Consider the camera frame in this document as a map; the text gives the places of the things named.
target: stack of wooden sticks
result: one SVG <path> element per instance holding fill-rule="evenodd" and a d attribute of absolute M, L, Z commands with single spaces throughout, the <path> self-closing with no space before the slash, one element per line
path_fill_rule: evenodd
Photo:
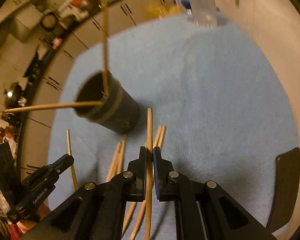
<path fill-rule="evenodd" d="M 163 138 L 165 135 L 166 127 L 164 125 L 160 125 L 157 130 L 157 134 L 155 136 L 154 142 L 152 143 L 153 140 L 153 129 L 152 129 L 152 109 L 148 109 L 148 129 L 147 129 L 147 142 L 145 144 L 145 147 L 148 148 L 148 154 L 151 154 L 152 157 L 152 149 L 154 147 L 162 147 L 163 143 Z M 67 139 L 68 139 L 68 152 L 71 155 L 71 147 L 70 147 L 70 134 L 69 130 L 67 131 Z M 108 175 L 106 177 L 105 182 L 109 182 L 112 177 L 115 175 L 119 174 L 122 172 L 122 165 L 123 165 L 123 159 L 124 159 L 124 150 L 125 150 L 125 145 L 127 141 L 127 136 L 124 135 L 122 138 L 122 141 L 118 142 L 116 150 L 114 152 L 114 156 L 112 158 L 111 164 L 109 166 L 108 170 Z M 78 183 L 76 181 L 76 176 L 75 176 L 75 171 L 74 167 L 72 166 L 71 168 L 71 174 L 72 174 L 72 179 L 74 182 L 74 188 L 77 190 L 78 188 Z M 150 239 L 150 228 L 151 228 L 151 206 L 152 206 L 152 187 L 153 187 L 153 179 L 154 179 L 154 170 L 153 170 L 153 162 L 147 162 L 147 183 L 146 183 L 146 200 L 141 203 L 138 216 L 137 216 L 137 221 L 133 227 L 132 233 L 130 235 L 130 240 L 134 240 L 139 229 L 141 226 L 142 219 L 145 215 L 146 209 L 146 235 L 145 235 L 145 240 Z M 129 223 L 132 219 L 133 212 L 137 206 L 137 202 L 132 202 L 130 204 L 130 207 L 128 208 L 128 211 L 126 212 L 124 222 L 123 222 L 123 229 L 122 229 L 122 235 L 125 233 L 127 230 Z"/>

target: metal screw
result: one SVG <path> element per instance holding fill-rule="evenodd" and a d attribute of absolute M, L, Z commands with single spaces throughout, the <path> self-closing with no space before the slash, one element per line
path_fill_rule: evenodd
<path fill-rule="evenodd" d="M 85 189 L 87 190 L 90 190 L 90 189 L 93 189 L 94 188 L 94 183 L 93 182 L 87 182 L 85 185 L 84 185 Z"/>
<path fill-rule="evenodd" d="M 208 186 L 209 188 L 215 188 L 215 187 L 217 186 L 217 184 L 216 184 L 213 180 L 209 180 L 209 181 L 207 182 L 207 186 Z"/>
<path fill-rule="evenodd" d="M 123 176 L 128 179 L 133 176 L 133 173 L 131 171 L 126 171 L 123 173 Z"/>
<path fill-rule="evenodd" d="M 176 172 L 176 171 L 170 171 L 170 172 L 169 172 L 169 176 L 170 176 L 171 178 L 176 178 L 176 177 L 179 176 L 179 173 Z"/>

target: wooden skewer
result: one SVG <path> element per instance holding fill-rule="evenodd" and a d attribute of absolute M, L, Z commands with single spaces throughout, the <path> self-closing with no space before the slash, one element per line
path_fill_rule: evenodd
<path fill-rule="evenodd" d="M 150 240 L 152 212 L 152 172 L 153 172 L 153 112 L 148 108 L 147 113 L 147 181 L 146 181 L 146 233 L 145 240 Z"/>
<path fill-rule="evenodd" d="M 105 182 L 110 181 L 112 179 L 112 177 L 114 176 L 116 170 L 117 170 L 117 159 L 118 159 L 118 156 L 120 154 L 121 144 L 122 144 L 122 142 L 118 142 L 118 144 L 117 144 L 117 147 L 115 149 L 114 155 L 112 157 L 111 164 L 109 166 L 109 171 L 108 171 L 108 175 L 106 177 L 106 181 Z"/>
<path fill-rule="evenodd" d="M 108 89 L 108 0 L 101 0 L 101 9 L 103 12 L 103 35 L 102 35 L 102 43 L 103 43 L 103 72 L 102 72 L 102 82 L 103 82 L 103 90 L 106 96 L 109 95 Z"/>
<path fill-rule="evenodd" d="M 101 101 L 84 101 L 84 102 L 71 102 L 71 103 L 61 103 L 61 104 L 24 106 L 24 107 L 7 109 L 5 110 L 5 112 L 15 113 L 15 112 L 25 112 L 25 111 L 48 110 L 48 109 L 69 108 L 69 107 L 76 108 L 76 107 L 84 107 L 84 106 L 101 106 L 101 105 L 103 105 Z"/>
<path fill-rule="evenodd" d="M 158 140 L 158 144 L 154 145 L 154 146 L 158 146 L 158 147 L 162 148 L 162 143 L 163 143 L 163 138 L 164 138 L 164 135 L 165 135 L 165 130 L 166 130 L 166 127 L 163 125 L 162 129 L 161 129 L 161 132 L 160 132 L 160 137 L 159 137 L 159 140 Z M 138 230 L 141 226 L 142 218 L 145 214 L 145 211 L 146 211 L 146 201 L 143 201 L 141 203 L 141 206 L 140 206 L 140 209 L 139 209 L 139 212 L 138 212 L 137 221 L 136 221 L 136 223 L 134 225 L 134 228 L 132 230 L 132 233 L 130 235 L 130 240 L 134 240 L 136 238 L 136 235 L 137 235 Z"/>
<path fill-rule="evenodd" d="M 154 146 L 157 146 L 158 144 L 158 141 L 159 141 L 159 136 L 160 136 L 160 133 L 161 133 L 161 129 L 162 129 L 162 125 L 160 125 L 158 127 L 158 130 L 157 130 L 157 134 L 155 136 L 155 140 L 154 140 Z M 124 221 L 123 221 L 123 229 L 122 229 L 122 235 L 125 233 L 125 231 L 127 230 L 128 228 L 128 225 L 132 219 L 132 215 L 133 215 L 133 212 L 135 210 L 137 206 L 137 202 L 132 202 L 129 209 L 128 209 L 128 212 L 126 213 L 126 216 L 124 217 Z"/>
<path fill-rule="evenodd" d="M 126 141 L 127 141 L 127 135 L 124 135 L 122 138 L 122 144 L 121 144 L 121 149 L 119 153 L 119 159 L 118 159 L 118 166 L 116 170 L 116 175 L 122 172 L 122 164 L 123 164 L 123 159 L 124 159 L 124 150 L 126 146 Z"/>
<path fill-rule="evenodd" d="M 68 154 L 70 156 L 72 156 L 72 151 L 71 151 L 71 141 L 70 141 L 70 130 L 67 130 L 67 145 L 68 145 Z M 77 176 L 75 174 L 75 170 L 74 170 L 74 165 L 71 165 L 71 176 L 72 176 L 72 181 L 73 181 L 73 186 L 75 191 L 77 191 L 79 189 L 78 186 L 78 181 L 77 181 Z"/>

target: chopstick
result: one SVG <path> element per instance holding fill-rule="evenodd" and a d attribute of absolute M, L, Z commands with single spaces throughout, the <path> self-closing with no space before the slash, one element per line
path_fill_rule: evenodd
<path fill-rule="evenodd" d="M 109 166 L 109 171 L 108 171 L 108 175 L 106 177 L 105 182 L 110 181 L 112 179 L 112 177 L 114 176 L 116 170 L 117 170 L 117 162 L 116 161 L 117 161 L 117 158 L 120 154 L 121 144 L 122 144 L 122 142 L 118 142 L 117 147 L 115 148 L 114 155 L 112 157 L 112 161 L 111 161 L 111 164 Z"/>
<path fill-rule="evenodd" d="M 118 156 L 118 165 L 117 165 L 117 170 L 116 170 L 116 175 L 122 172 L 122 164 L 123 164 L 123 159 L 124 159 L 124 150 L 125 150 L 125 145 L 127 141 L 127 135 L 124 135 L 122 138 L 122 143 L 121 143 L 121 148 L 120 148 L 120 153 Z"/>
<path fill-rule="evenodd" d="M 162 148 L 162 143 L 163 143 L 163 139 L 164 139 L 164 135 L 165 135 L 165 130 L 166 130 L 166 126 L 162 126 L 161 132 L 160 132 L 160 136 L 159 136 L 159 140 L 158 140 L 158 144 L 156 146 L 160 147 L 160 149 Z M 139 212 L 138 212 L 138 216 L 137 216 L 137 221 L 134 225 L 134 228 L 132 230 L 132 233 L 130 235 L 130 240 L 134 240 L 136 238 L 136 235 L 138 233 L 138 230 L 141 226 L 141 222 L 142 222 L 142 218 L 145 214 L 146 211 L 146 201 L 143 201 L 141 203 Z"/>
<path fill-rule="evenodd" d="M 160 136 L 160 133 L 161 133 L 161 129 L 162 129 L 162 125 L 160 125 L 158 127 L 157 134 L 156 134 L 155 139 L 154 139 L 154 147 L 157 146 L 157 144 L 158 144 L 159 136 Z M 129 225 L 129 223 L 131 221 L 131 218 L 132 218 L 132 215 L 133 215 L 133 212 L 134 212 L 136 206 L 137 206 L 137 202 L 132 202 L 130 204 L 128 212 L 126 213 L 126 216 L 124 217 L 122 235 L 125 233 L 125 231 L 128 228 L 128 225 Z"/>
<path fill-rule="evenodd" d="M 69 107 L 76 108 L 76 107 L 84 107 L 84 106 L 101 106 L 101 105 L 103 105 L 103 102 L 101 101 L 84 101 L 84 102 L 70 102 L 70 103 L 61 103 L 61 104 L 24 106 L 24 107 L 7 109 L 3 112 L 16 113 L 16 112 L 25 112 L 25 111 L 48 110 L 48 109 L 69 108 Z"/>
<path fill-rule="evenodd" d="M 108 90 L 108 0 L 101 0 L 101 10 L 103 12 L 103 35 L 102 35 L 102 44 L 103 44 L 103 71 L 102 71 L 102 83 L 103 90 L 106 96 L 109 95 Z"/>
<path fill-rule="evenodd" d="M 70 141 L 70 130 L 67 130 L 67 146 L 68 146 L 68 154 L 72 156 L 72 150 L 71 150 L 71 141 Z M 79 189 L 77 176 L 75 174 L 74 165 L 71 165 L 71 176 L 73 181 L 74 190 L 77 191 Z"/>
<path fill-rule="evenodd" d="M 105 182 L 109 182 L 112 177 L 122 172 L 122 164 L 124 159 L 125 144 L 127 141 L 127 135 L 122 137 L 122 142 L 118 142 L 115 148 L 114 155 L 109 166 L 108 174 Z"/>
<path fill-rule="evenodd" d="M 147 112 L 147 177 L 146 177 L 146 234 L 145 240 L 150 240 L 151 211 L 152 211 L 152 184 L 153 184 L 153 112 Z"/>

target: table surface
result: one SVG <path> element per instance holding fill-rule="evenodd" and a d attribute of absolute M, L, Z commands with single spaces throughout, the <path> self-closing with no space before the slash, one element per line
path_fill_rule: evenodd
<path fill-rule="evenodd" d="M 128 134 L 124 169 L 145 144 L 146 108 L 152 107 L 154 132 L 160 124 L 167 126 L 162 157 L 192 180 L 216 181 L 265 226 L 275 157 L 298 146 L 298 133 L 287 95 L 261 50 L 222 14 L 218 22 L 216 28 L 202 29 L 188 16 L 174 16 L 109 40 L 110 71 L 141 106 L 140 121 Z M 98 44 L 77 58 L 61 102 L 73 101 L 84 81 L 102 68 L 101 49 Z M 121 136 L 72 109 L 60 109 L 49 163 L 67 152 L 66 129 L 79 184 L 103 183 Z M 49 197 L 50 208 L 73 191 L 68 169 Z M 176 239 L 173 203 L 159 203 L 153 194 L 151 235 Z M 144 224 L 136 239 L 144 238 Z"/>

